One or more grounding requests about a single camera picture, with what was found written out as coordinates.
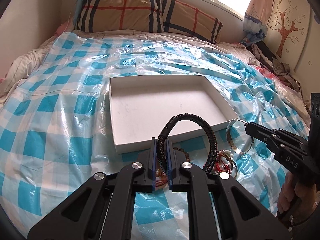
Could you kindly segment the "plaid beige pillow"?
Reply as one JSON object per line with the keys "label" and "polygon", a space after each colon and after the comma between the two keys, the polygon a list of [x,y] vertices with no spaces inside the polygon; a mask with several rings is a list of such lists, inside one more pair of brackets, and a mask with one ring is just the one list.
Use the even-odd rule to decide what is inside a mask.
{"label": "plaid beige pillow", "polygon": [[179,0],[82,0],[76,30],[175,33],[215,44],[222,22]]}

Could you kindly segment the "white bed quilt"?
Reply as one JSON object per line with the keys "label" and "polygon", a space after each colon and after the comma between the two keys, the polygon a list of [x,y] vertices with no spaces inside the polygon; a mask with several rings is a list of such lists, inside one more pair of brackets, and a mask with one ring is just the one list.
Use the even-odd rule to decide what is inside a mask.
{"label": "white bed quilt", "polygon": [[13,61],[5,77],[1,78],[1,107],[3,107],[14,90],[21,85],[33,71],[39,68],[52,48],[54,41],[66,29],[68,29],[68,22],[61,24],[55,31],[55,34],[43,42],[39,48],[32,49]]}

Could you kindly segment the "pile of clothes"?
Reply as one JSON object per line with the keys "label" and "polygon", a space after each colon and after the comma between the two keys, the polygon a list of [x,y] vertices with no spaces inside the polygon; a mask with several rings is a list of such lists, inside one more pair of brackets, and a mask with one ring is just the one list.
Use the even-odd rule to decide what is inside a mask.
{"label": "pile of clothes", "polygon": [[279,60],[263,41],[253,43],[247,49],[258,59],[263,68],[275,75],[284,85],[300,94],[304,103],[310,107],[310,99],[303,95],[302,84],[289,64]]}

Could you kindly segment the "blue checkered plastic sheet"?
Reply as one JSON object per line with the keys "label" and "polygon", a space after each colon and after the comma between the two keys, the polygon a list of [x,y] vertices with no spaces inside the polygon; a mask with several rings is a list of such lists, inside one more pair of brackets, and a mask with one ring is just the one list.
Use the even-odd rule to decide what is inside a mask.
{"label": "blue checkered plastic sheet", "polygon": [[241,121],[307,137],[302,101],[259,73],[243,46],[181,35],[63,33],[1,107],[1,206],[26,236],[92,174],[118,172],[135,152],[114,148],[109,81],[136,75],[203,75]]}

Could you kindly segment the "pink patterned curtain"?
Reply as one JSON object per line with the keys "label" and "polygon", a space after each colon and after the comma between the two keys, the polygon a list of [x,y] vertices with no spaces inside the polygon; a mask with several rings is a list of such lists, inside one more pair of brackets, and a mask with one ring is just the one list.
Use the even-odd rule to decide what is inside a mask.
{"label": "pink patterned curtain", "polygon": [[267,35],[274,0],[251,0],[244,15],[243,31],[246,36],[241,43],[249,47],[262,41]]}

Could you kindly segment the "white shallow cardboard box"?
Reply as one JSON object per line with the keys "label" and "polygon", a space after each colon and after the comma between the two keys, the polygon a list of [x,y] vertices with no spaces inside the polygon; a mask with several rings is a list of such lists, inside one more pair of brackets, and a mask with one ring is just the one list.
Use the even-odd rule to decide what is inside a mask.
{"label": "white shallow cardboard box", "polygon": [[190,113],[213,129],[225,129],[238,115],[202,75],[137,75],[110,78],[113,141],[118,154],[149,148],[167,122]]}

